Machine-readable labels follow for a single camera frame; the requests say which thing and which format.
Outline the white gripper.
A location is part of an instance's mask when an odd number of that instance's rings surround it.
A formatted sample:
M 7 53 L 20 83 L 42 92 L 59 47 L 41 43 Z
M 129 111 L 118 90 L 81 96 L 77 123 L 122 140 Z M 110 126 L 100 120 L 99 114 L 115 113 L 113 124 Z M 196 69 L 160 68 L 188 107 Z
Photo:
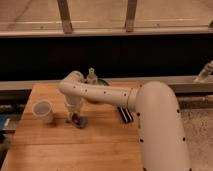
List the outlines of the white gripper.
M 65 97 L 65 107 L 68 110 L 66 116 L 66 123 L 72 123 L 73 113 L 78 114 L 79 122 L 83 122 L 84 116 L 81 114 L 81 107 L 83 104 L 83 100 L 80 97 Z

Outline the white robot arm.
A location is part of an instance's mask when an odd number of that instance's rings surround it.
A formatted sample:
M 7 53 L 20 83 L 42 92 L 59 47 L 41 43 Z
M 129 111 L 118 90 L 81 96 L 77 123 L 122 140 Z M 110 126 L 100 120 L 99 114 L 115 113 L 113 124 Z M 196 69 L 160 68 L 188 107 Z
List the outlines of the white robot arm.
M 138 88 L 83 82 L 72 71 L 59 83 L 65 104 L 77 107 L 81 98 L 127 108 L 138 115 L 142 171 L 192 171 L 179 103 L 165 83 L 150 81 Z

